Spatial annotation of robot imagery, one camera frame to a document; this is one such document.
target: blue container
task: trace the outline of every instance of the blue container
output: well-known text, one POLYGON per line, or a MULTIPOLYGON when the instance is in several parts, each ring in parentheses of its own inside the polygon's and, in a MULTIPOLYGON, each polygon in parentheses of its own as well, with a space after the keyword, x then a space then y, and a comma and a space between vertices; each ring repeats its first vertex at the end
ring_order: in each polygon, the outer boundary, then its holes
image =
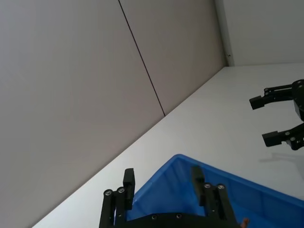
POLYGON ((304 228, 304 202, 186 157, 175 155, 140 188, 127 220, 154 213, 181 212, 204 216, 191 183, 191 167, 203 168, 206 182, 227 187, 237 221, 249 228, 304 228))

